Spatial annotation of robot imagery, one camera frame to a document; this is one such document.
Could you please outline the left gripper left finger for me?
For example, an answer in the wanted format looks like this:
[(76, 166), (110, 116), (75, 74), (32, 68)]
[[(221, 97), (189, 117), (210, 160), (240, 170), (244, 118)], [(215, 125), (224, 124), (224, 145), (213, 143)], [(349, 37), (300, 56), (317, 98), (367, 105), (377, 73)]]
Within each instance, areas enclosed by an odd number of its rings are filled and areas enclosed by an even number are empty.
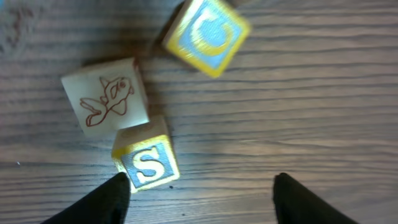
[(130, 196), (130, 181), (120, 172), (43, 224), (123, 224)]

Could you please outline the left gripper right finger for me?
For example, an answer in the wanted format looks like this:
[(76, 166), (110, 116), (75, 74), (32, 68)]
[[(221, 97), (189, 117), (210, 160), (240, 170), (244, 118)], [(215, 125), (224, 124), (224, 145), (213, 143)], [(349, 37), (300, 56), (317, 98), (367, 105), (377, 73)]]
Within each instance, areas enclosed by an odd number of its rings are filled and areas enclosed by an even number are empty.
[(274, 177), (273, 203), (278, 224), (356, 224), (284, 172)]

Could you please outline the yellow S block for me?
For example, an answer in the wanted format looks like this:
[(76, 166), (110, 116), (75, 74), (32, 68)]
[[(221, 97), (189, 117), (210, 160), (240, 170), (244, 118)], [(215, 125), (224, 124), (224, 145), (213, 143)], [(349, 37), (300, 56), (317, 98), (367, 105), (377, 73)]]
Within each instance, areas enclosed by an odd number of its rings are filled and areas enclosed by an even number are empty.
[(111, 157), (117, 170), (128, 176), (133, 194), (180, 177), (172, 140), (162, 115), (151, 117), (146, 124), (120, 129)]

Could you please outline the fish picture wooden block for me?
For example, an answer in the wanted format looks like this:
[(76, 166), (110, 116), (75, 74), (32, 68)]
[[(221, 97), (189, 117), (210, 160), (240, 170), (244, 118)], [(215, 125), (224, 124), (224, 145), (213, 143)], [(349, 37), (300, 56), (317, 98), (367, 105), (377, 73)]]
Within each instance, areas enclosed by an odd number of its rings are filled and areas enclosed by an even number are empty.
[(149, 122), (136, 58), (81, 68), (61, 82), (85, 136), (107, 135)]

